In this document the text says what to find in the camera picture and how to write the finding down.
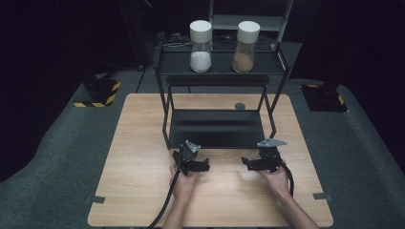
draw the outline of wooden table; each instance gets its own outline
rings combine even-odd
[[[174,94],[176,106],[187,109],[257,106],[259,94]],[[271,133],[266,108],[261,117],[265,135]],[[280,97],[275,109],[276,139],[288,142],[279,151],[295,181],[294,198],[319,226],[333,218],[313,167],[289,98]],[[122,109],[88,222],[92,226],[148,226],[159,213],[168,189],[173,150],[167,150],[161,132],[163,108],[159,94],[129,94]],[[201,149],[197,160],[209,158],[211,168],[201,173],[187,208],[187,227],[286,226],[282,209],[266,182],[249,172],[241,156],[259,158],[257,150]],[[171,203],[157,226],[162,226]]]

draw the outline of black equipment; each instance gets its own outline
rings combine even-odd
[[[180,147],[180,151],[173,152],[176,164],[186,176],[188,172],[205,172],[209,170],[208,158],[205,161],[196,161],[200,149],[201,146],[185,140]]]
[[[261,159],[249,160],[241,157],[242,163],[246,165],[248,171],[263,171],[269,170],[271,173],[276,172],[279,167],[286,170],[289,179],[289,193],[293,196],[294,193],[294,180],[292,178],[291,170],[287,167],[286,163],[281,159],[280,152],[277,146],[287,145],[285,141],[276,140],[273,138],[266,138],[259,142],[259,156]]]

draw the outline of gray carpet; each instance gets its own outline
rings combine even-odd
[[[0,228],[91,228],[87,223],[125,96],[134,93],[142,72],[120,71],[110,107],[75,108],[72,103],[44,135],[32,162],[0,183]],[[299,88],[318,83],[293,79],[285,87],[334,218],[332,228],[403,228],[405,177],[356,99],[341,93],[350,112],[312,113]],[[157,93],[148,68],[138,93]],[[246,92],[191,89],[192,93]]]

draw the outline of yellow and black hazard tape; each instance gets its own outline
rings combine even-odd
[[[121,85],[120,82],[117,82],[113,89],[111,90],[111,95],[107,98],[105,102],[94,102],[94,101],[74,101],[75,107],[108,107],[110,106],[114,99],[116,98],[116,94],[118,91],[119,86]]]

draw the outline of white jar lid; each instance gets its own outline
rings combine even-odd
[[[206,43],[211,40],[212,25],[203,20],[194,21],[190,24],[190,38],[196,43]]]
[[[259,37],[260,25],[252,21],[243,21],[238,26],[238,40],[245,44],[253,44]]]

